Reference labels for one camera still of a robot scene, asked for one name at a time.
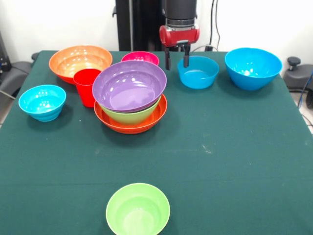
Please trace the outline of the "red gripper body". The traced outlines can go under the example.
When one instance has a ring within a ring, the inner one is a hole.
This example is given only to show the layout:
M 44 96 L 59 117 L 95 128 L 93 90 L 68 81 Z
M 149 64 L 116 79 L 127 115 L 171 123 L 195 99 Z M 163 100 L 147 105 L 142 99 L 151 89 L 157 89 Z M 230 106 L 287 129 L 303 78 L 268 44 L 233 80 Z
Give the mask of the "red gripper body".
M 161 43 L 166 47 L 175 47 L 181 44 L 194 44 L 200 37 L 200 29 L 193 27 L 175 28 L 162 25 L 159 28 Z

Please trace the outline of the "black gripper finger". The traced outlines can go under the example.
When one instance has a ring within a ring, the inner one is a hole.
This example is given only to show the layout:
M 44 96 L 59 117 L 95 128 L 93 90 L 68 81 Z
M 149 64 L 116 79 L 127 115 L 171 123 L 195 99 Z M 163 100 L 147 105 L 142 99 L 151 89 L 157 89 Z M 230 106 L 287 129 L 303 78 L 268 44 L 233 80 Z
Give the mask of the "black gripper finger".
M 170 70 L 171 68 L 171 59 L 170 59 L 170 51 L 168 47 L 164 47 L 165 52 L 165 68 L 166 70 Z
M 183 66 L 185 68 L 187 68 L 189 66 L 190 45 L 189 44 L 185 44 L 183 46 L 183 50 L 184 50 Z

